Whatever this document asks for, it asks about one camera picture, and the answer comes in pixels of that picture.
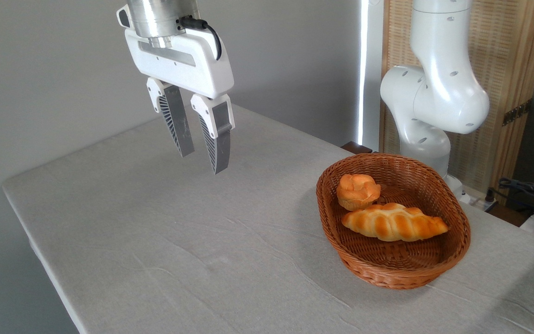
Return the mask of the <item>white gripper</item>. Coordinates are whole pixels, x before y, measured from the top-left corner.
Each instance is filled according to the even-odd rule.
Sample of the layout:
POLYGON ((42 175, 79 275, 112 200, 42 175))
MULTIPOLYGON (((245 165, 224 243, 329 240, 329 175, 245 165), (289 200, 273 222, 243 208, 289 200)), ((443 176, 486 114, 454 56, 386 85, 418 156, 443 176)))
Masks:
POLYGON ((187 29, 184 34, 172 36, 171 47, 152 47, 132 28, 124 32, 136 68, 149 76, 146 86, 154 110, 165 119, 180 156, 193 153, 194 145, 179 87, 196 93, 191 97, 191 107, 199 114, 213 173, 226 169, 230 133, 235 128, 231 99, 226 93, 235 81, 225 46, 217 60, 216 41, 208 30, 187 29))

